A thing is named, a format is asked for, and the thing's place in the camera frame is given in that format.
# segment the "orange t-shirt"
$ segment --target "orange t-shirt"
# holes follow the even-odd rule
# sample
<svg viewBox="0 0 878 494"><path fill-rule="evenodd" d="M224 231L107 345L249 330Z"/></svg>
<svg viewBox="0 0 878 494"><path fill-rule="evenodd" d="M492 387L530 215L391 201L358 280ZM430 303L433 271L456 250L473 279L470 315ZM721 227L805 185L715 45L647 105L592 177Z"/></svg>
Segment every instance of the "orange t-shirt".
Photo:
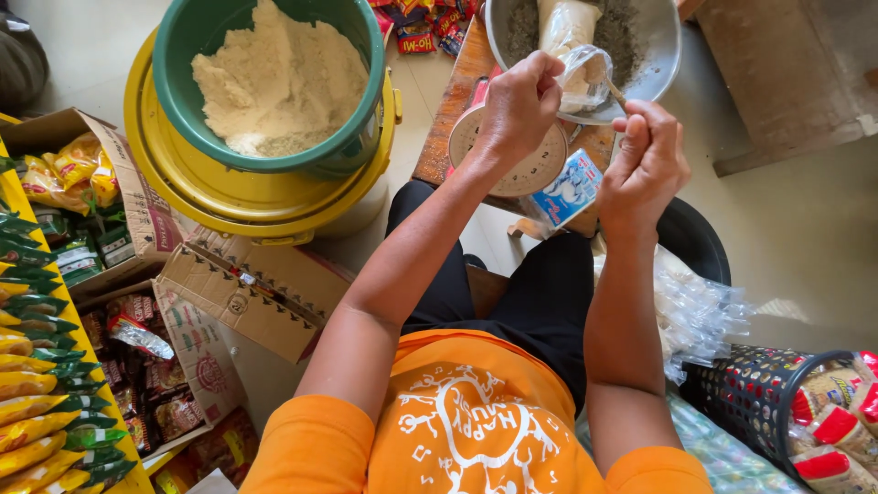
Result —
<svg viewBox="0 0 878 494"><path fill-rule="evenodd" d="M601 477L573 433L564 383L521 348L482 331L399 341L375 426L329 396L285 403L265 427L241 494L712 492L702 465L645 447Z"/></svg>

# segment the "yellow bucket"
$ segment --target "yellow bucket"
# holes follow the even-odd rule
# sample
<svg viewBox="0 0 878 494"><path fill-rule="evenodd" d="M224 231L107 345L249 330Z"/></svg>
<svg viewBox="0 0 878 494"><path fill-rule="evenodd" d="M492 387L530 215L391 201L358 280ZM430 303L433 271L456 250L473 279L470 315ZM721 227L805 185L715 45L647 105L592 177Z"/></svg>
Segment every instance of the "yellow bucket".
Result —
<svg viewBox="0 0 878 494"><path fill-rule="evenodd" d="M371 162L346 178L321 181L305 173L230 170L189 144L159 105L153 84L155 32L128 74L125 127L140 173L180 213L220 233L256 243L307 243L314 231L351 209L390 163L394 126L402 121L399 90L389 74L382 90L381 139Z"/></svg>

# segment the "wooden table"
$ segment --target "wooden table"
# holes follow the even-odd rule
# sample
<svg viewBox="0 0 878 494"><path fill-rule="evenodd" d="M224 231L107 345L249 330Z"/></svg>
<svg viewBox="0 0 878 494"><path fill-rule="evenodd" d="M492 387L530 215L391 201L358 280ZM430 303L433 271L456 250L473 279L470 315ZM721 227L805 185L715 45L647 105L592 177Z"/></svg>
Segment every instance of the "wooden table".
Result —
<svg viewBox="0 0 878 494"><path fill-rule="evenodd" d="M457 57L451 79L445 87L442 103L439 104L439 110L436 112L433 126L430 128L426 142L424 142L421 157L418 158L418 163L414 167L412 178L422 180L435 187L442 184L445 172L450 165L448 137L451 128L466 110L472 90L479 78L490 75L495 63L491 47L488 44L485 25L476 17L470 23L464 46ZM565 129L568 131L572 128L575 126L569 123L565 125ZM604 172L609 166L614 139L615 132L611 126L584 127L570 144L570 152L572 154L576 149L584 148L598 169ZM488 196L484 202L524 215L518 200ZM591 237L594 236L597 218L597 208L591 206L570 220L565 227Z"/></svg>

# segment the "tiled floor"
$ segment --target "tiled floor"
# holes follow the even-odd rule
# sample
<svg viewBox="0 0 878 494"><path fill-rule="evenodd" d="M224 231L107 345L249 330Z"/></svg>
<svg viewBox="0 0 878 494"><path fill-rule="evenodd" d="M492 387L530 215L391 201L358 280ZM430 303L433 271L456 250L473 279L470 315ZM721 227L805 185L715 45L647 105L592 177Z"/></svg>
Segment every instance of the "tiled floor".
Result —
<svg viewBox="0 0 878 494"><path fill-rule="evenodd" d="M141 42L158 24L169 0L11 0L32 22L52 64L52 82L40 109L76 105L122 125L128 68ZM396 128L386 173L391 193L407 180L442 98L453 61L444 54L398 55L387 50L393 86L402 90L404 122ZM878 350L878 136L811 156L718 179L711 163L746 149L748 139L722 78L700 35L686 30L683 67L662 103L686 126L693 170L680 197L702 212L721 237L736 286L748 300L791 301L799 319L753 318L744 341L806 351ZM380 242L384 215L354 237L317 246L358 269ZM529 239L512 240L513 214L482 206L461 236L464 249L491 271L509 275ZM285 362L245 338L236 358L250 390L254 419L291 396L295 380L280 388L260 380Z"/></svg>

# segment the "black plastic basket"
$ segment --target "black plastic basket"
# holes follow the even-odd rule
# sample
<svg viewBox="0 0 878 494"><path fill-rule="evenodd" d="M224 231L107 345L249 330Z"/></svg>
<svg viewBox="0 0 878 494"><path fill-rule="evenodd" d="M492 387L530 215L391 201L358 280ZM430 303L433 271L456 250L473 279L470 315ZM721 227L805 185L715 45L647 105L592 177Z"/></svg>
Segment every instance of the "black plastic basket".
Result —
<svg viewBox="0 0 878 494"><path fill-rule="evenodd" d="M687 365L680 395L717 425L801 481L789 461L790 407L802 381L818 366L850 366L850 352L810 355L760 346L732 345L713 367Z"/></svg>

